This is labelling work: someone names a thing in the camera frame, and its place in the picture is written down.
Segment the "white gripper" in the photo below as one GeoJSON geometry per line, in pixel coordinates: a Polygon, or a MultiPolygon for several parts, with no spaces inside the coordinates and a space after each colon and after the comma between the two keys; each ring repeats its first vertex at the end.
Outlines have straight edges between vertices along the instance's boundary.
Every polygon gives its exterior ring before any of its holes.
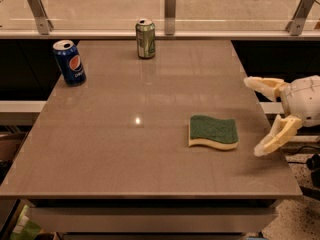
{"type": "Polygon", "coordinates": [[[287,84],[280,78],[246,77],[244,84],[270,101],[280,96],[287,116],[277,115],[270,132],[255,146],[254,155],[268,155],[288,143],[302,127],[320,125],[320,76],[314,75],[287,84]]]}

